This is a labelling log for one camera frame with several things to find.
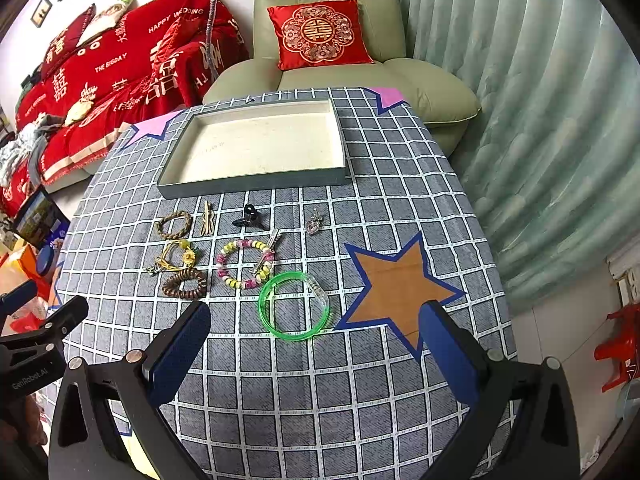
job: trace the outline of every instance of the blue gripper pad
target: blue gripper pad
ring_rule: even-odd
[[[174,400],[193,360],[207,340],[210,327],[209,307],[200,303],[150,371],[147,398],[153,407],[158,408]]]
[[[433,354],[433,358],[449,383],[456,399],[463,404],[473,406],[479,395],[478,370],[449,331],[451,329],[453,332],[460,330],[460,328],[453,326],[454,321],[444,309],[442,309],[442,313],[448,317],[449,327],[433,307],[429,303],[425,303],[420,308],[418,315],[420,335]]]
[[[6,294],[0,294],[0,316],[10,316],[21,306],[28,301],[36,297],[38,293],[38,287],[33,280],[27,280],[21,285],[18,285],[11,292]]]

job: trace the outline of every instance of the black hair clip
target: black hair clip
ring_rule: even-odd
[[[265,231],[265,227],[260,222],[260,213],[253,204],[244,206],[244,216],[232,222],[236,227],[255,227]]]

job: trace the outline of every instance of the rope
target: rope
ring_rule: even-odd
[[[211,55],[211,33],[213,30],[213,22],[216,20],[216,6],[218,4],[218,0],[211,0],[209,4],[209,19],[207,20],[207,62],[209,63],[209,68],[211,70],[211,83],[213,84],[216,79],[218,79],[218,71],[216,67],[213,65],[213,56]]]

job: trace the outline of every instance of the red cushion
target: red cushion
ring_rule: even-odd
[[[63,64],[69,56],[76,50],[76,43],[82,36],[87,25],[95,16],[95,4],[91,6],[80,16],[74,19],[65,30],[60,32],[54,40],[49,43],[47,54],[42,62],[40,76],[43,80],[49,78],[53,71]]]
[[[201,28],[205,28],[206,23],[203,18],[179,16],[159,41],[158,49],[152,53],[151,70],[157,72],[162,63],[179,47],[189,43]]]
[[[373,63],[362,41],[356,0],[269,7],[280,70]]]

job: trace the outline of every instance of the electrical outlet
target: electrical outlet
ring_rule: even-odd
[[[626,272],[626,278],[629,282],[629,291],[631,292],[631,299],[634,303],[640,301],[640,267],[631,267]]]

